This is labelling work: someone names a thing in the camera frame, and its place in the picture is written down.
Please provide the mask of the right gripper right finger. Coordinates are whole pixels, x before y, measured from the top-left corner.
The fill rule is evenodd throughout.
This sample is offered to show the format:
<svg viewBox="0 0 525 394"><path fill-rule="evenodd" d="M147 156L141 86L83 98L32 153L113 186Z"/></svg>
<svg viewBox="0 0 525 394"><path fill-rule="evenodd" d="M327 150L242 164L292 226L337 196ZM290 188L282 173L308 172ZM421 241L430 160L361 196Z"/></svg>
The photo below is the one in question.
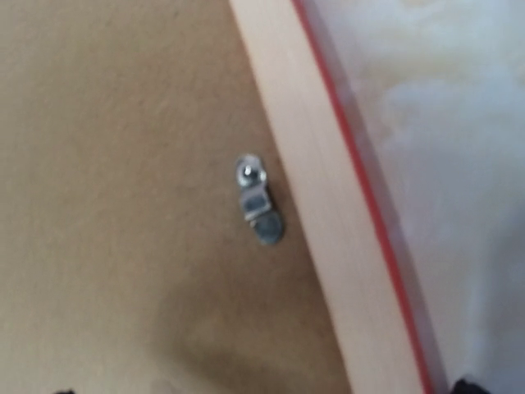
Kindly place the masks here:
<svg viewBox="0 0 525 394"><path fill-rule="evenodd" d="M500 372L489 377L472 373L462 374L450 389L451 394L509 394L524 393L524 372Z"/></svg>

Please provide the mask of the wooden red picture frame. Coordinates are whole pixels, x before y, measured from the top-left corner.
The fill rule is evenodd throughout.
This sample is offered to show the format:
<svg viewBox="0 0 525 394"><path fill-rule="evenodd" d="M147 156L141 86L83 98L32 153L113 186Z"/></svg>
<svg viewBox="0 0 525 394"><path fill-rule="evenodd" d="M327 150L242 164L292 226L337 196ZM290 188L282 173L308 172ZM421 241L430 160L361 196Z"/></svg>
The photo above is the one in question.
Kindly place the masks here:
<svg viewBox="0 0 525 394"><path fill-rule="evenodd" d="M300 1L234 1L355 393L434 393L409 298Z"/></svg>

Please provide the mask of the brown cardboard backing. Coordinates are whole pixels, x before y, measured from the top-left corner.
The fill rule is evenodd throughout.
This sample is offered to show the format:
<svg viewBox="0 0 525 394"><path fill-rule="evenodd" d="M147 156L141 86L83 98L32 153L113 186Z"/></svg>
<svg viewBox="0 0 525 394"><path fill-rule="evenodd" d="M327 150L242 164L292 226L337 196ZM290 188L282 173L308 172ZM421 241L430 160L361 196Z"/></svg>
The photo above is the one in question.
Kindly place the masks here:
<svg viewBox="0 0 525 394"><path fill-rule="evenodd" d="M226 1L1 4L1 390L67 387L349 391Z"/></svg>

